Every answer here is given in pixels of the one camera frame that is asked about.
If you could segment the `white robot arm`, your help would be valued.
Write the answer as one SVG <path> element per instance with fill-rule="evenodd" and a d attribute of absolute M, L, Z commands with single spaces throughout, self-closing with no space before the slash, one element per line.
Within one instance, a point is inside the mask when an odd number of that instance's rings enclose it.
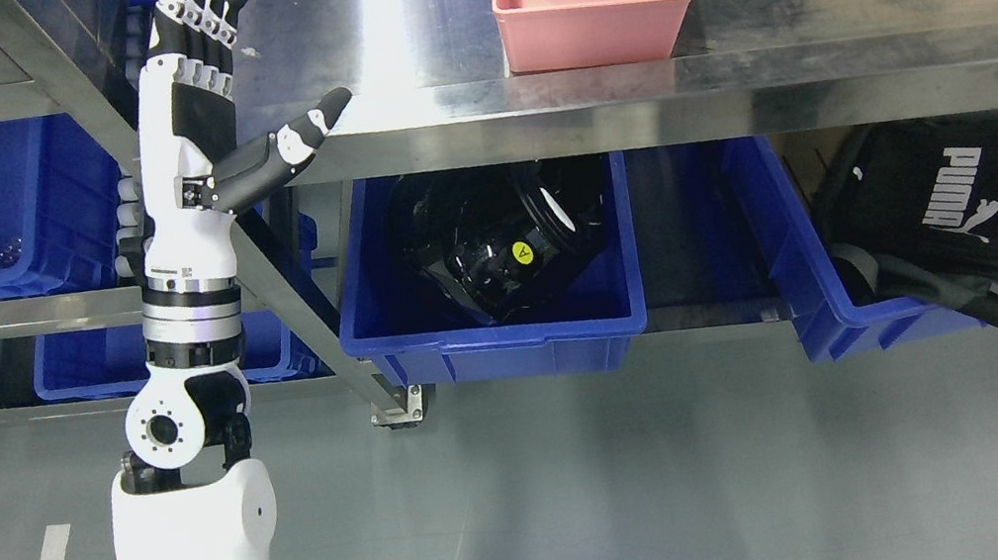
<path fill-rule="evenodd" d="M 148 374 L 110 487 L 115 560 L 270 560 L 278 506 L 251 455 L 236 277 L 150 276 L 141 301 Z"/>

